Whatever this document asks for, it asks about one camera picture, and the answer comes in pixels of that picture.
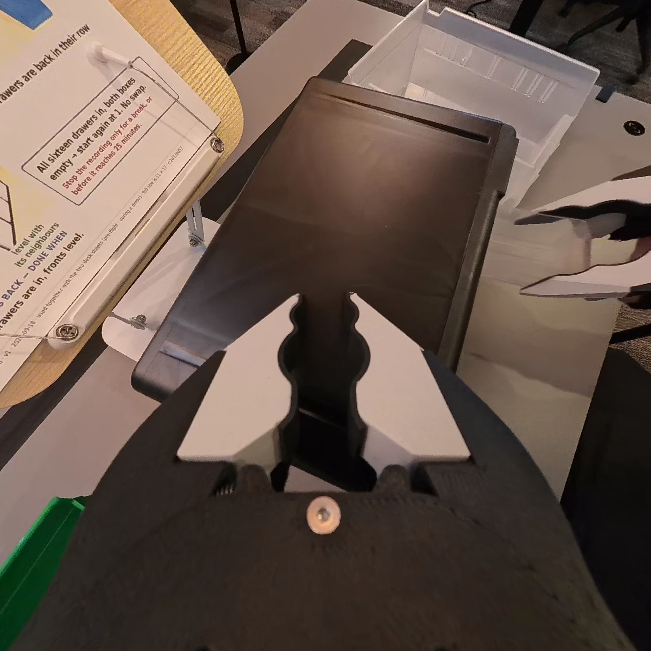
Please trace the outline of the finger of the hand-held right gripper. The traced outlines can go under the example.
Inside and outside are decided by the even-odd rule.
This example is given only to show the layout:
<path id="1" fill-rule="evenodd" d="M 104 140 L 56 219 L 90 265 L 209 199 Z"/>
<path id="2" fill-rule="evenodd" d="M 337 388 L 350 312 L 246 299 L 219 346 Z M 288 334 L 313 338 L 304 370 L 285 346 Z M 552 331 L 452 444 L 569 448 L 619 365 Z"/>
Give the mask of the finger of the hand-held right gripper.
<path id="1" fill-rule="evenodd" d="M 532 212 L 514 210 L 516 225 L 569 220 L 592 239 L 650 237 L 650 175 L 620 175 Z"/>
<path id="2" fill-rule="evenodd" d="M 627 262 L 593 265 L 579 273 L 554 275 L 521 288 L 519 293 L 590 300 L 650 300 L 650 237 L 637 241 Z"/>

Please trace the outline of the translucent white plastic bin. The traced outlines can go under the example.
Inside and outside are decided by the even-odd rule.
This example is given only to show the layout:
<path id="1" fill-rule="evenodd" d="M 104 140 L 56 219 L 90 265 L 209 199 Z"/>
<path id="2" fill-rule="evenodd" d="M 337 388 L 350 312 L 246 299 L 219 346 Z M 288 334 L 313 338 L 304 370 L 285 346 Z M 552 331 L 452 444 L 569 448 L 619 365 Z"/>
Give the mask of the translucent white plastic bin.
<path id="1" fill-rule="evenodd" d="M 512 126 L 519 143 L 504 203 L 515 208 L 598 77 L 588 64 L 423 1 L 349 69 L 346 82 Z"/>

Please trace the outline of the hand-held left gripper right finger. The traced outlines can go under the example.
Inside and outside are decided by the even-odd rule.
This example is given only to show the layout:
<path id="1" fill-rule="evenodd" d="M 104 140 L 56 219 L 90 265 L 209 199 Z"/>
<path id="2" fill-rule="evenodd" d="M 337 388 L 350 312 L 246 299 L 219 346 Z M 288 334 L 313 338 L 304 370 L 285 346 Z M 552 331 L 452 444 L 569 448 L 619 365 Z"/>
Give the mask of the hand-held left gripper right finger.
<path id="1" fill-rule="evenodd" d="M 371 466 L 415 466 L 470 458 L 425 351 L 358 294 L 354 332 L 368 354 L 354 388 L 365 428 L 361 457 Z"/>

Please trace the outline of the black floor stand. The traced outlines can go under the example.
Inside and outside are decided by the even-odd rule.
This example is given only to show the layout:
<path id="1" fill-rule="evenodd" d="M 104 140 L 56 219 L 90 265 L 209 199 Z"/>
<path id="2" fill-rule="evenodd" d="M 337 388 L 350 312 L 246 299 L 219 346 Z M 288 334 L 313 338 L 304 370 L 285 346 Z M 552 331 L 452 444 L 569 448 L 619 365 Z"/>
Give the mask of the black floor stand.
<path id="1" fill-rule="evenodd" d="M 243 31 L 243 25 L 241 22 L 240 10 L 238 7 L 238 2 L 235 0 L 229 1 L 231 6 L 232 18 L 234 22 L 235 32 L 239 44 L 239 52 L 232 55 L 232 57 L 227 61 L 225 66 L 226 73 L 230 76 L 232 75 L 248 58 L 251 56 L 251 51 L 248 48 L 245 34 Z"/>

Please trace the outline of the black drawer cabinet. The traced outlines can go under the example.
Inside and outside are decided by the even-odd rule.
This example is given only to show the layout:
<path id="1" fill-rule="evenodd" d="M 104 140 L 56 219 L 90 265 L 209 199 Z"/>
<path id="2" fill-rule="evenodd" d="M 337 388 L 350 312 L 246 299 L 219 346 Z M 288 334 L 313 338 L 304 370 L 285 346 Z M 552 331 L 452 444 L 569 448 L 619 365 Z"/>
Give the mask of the black drawer cabinet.
<path id="1" fill-rule="evenodd" d="M 132 375 L 161 402 L 288 297 L 303 297 L 304 408 L 343 412 L 354 292 L 453 370 L 518 139 L 496 120 L 311 78 Z"/>

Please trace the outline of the white stand base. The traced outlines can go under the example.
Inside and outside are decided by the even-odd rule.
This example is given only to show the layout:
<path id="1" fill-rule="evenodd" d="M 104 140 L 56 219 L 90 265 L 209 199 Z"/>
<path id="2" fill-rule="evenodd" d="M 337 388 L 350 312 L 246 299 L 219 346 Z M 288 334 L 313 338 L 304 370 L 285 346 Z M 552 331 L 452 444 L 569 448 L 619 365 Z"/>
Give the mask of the white stand base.
<path id="1" fill-rule="evenodd" d="M 197 200 L 103 322 L 107 346 L 134 362 L 141 359 L 218 228 L 203 219 Z"/>

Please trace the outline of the clear plastic drawer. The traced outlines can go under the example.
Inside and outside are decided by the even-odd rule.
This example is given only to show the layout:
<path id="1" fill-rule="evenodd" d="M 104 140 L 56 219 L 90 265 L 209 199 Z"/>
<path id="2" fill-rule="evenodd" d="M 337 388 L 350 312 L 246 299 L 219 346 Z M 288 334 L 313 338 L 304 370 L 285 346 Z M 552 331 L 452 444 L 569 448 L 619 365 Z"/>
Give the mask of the clear plastic drawer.
<path id="1" fill-rule="evenodd" d="M 583 222 L 500 207 L 481 276 L 522 288 L 557 274 L 584 271 L 591 255 L 592 239 Z"/>

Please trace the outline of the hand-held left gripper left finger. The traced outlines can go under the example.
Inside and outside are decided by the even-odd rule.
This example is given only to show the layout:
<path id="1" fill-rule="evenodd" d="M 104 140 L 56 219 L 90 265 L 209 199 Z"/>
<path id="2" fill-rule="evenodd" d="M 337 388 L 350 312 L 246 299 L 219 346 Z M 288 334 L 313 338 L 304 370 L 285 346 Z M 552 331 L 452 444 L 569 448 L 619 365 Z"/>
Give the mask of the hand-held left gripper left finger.
<path id="1" fill-rule="evenodd" d="M 280 427 L 290 414 L 292 384 L 281 370 L 281 345 L 295 330 L 286 299 L 225 350 L 223 359 L 177 450 L 182 461 L 277 466 Z"/>

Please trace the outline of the white sheet peg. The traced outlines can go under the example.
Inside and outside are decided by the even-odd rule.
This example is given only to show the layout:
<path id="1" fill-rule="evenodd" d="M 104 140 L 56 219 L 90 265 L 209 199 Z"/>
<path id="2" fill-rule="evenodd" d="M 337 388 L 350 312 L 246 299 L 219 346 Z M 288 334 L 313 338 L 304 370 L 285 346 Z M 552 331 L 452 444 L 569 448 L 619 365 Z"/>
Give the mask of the white sheet peg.
<path id="1" fill-rule="evenodd" d="M 124 55 L 118 54 L 113 50 L 110 50 L 99 42 L 93 42 L 89 46 L 89 53 L 95 60 L 101 63 L 114 63 L 124 68 L 134 67 L 133 61 L 131 59 Z"/>

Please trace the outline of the green plastic bin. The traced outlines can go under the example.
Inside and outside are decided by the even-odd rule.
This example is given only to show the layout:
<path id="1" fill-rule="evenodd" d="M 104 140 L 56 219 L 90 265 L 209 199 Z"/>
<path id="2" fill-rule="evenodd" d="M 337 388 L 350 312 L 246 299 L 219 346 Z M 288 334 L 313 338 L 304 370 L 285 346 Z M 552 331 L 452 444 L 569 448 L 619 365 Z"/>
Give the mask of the green plastic bin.
<path id="1" fill-rule="evenodd" d="M 44 598 L 88 496 L 54 497 L 1 567 L 1 649 L 8 650 Z"/>

